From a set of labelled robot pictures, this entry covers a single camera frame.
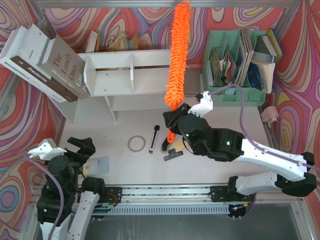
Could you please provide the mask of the white black utility knife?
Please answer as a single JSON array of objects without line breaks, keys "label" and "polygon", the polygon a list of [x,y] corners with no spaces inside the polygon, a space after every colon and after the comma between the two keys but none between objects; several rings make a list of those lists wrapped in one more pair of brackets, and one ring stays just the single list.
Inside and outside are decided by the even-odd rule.
[{"label": "white black utility knife", "polygon": [[149,154],[153,154],[155,147],[156,147],[156,142],[158,139],[158,135],[159,135],[159,131],[160,131],[160,126],[159,125],[155,125],[154,129],[153,129],[153,134],[152,134],[152,138],[150,141],[150,145],[148,148],[148,153]]}]

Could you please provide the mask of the orange microfiber duster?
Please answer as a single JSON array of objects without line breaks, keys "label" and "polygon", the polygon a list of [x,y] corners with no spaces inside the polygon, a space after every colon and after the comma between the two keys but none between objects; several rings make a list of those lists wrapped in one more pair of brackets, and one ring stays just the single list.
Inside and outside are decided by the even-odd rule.
[{"label": "orange microfiber duster", "polygon": [[169,75],[164,97],[165,103],[172,111],[177,110],[184,100],[184,82],[188,55],[188,38],[190,30],[190,2],[179,3],[174,10],[171,29],[171,48]]}]

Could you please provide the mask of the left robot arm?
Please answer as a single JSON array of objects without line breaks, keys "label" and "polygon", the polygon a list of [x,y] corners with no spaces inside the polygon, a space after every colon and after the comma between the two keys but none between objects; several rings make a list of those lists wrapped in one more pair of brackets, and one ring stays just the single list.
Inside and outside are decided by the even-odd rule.
[{"label": "left robot arm", "polygon": [[58,147],[50,138],[29,151],[46,162],[46,183],[36,203],[44,240],[83,240],[95,206],[106,193],[102,178],[86,177],[78,185],[80,168],[96,152],[92,138],[70,137],[78,151]]}]

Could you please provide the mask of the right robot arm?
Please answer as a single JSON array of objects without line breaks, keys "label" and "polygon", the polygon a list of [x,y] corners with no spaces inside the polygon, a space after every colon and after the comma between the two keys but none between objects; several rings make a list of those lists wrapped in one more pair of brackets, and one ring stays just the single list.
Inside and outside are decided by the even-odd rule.
[{"label": "right robot arm", "polygon": [[241,162],[267,169],[252,176],[232,176],[227,193],[249,196],[258,192],[281,191],[293,197],[306,197],[317,187],[317,178],[309,172],[314,164],[310,152],[292,155],[267,147],[228,128],[212,128],[203,115],[213,110],[213,103],[194,106],[182,104],[178,109],[163,113],[165,126],[181,135],[191,153],[218,162]]}]

